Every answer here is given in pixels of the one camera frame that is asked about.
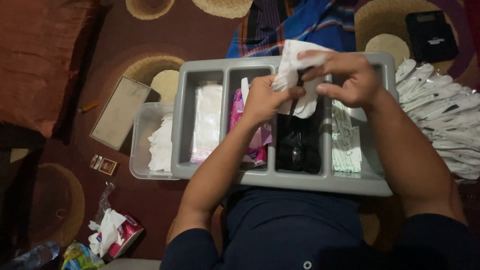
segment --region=striped fabric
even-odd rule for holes
[[[355,0],[253,0],[226,58],[281,55],[286,39],[355,51]]]

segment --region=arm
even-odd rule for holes
[[[242,117],[190,179],[167,243],[188,229],[209,230],[211,216],[230,188],[256,130],[283,102],[305,94],[300,87],[273,92],[274,78],[275,74],[252,81]]]
[[[320,52],[307,51],[299,58]],[[356,53],[327,53],[324,65],[304,79],[342,74],[342,87],[320,84],[317,92],[367,115],[387,182],[402,201],[407,217],[421,213],[448,216],[466,224],[450,171],[414,122],[381,85],[368,60]]]

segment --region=clear plastic container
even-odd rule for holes
[[[139,179],[178,180],[170,172],[154,172],[148,168],[152,159],[149,151],[148,137],[160,128],[162,118],[173,113],[173,106],[161,105],[159,102],[144,103],[133,121],[132,151],[130,152],[130,172]]]

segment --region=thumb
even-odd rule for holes
[[[322,96],[327,96],[331,99],[344,101],[348,98],[348,93],[340,86],[333,84],[319,84],[317,85],[317,93]]]
[[[283,102],[293,100],[296,98],[301,98],[306,94],[306,91],[301,86],[294,86],[287,91],[276,92],[274,93],[274,97],[277,100],[277,104],[280,105]]]

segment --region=navy blue shirt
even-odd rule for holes
[[[478,269],[468,227],[436,214],[408,218],[392,251],[363,240],[354,196],[253,188],[227,205],[224,252],[187,230],[167,246],[161,270]]]

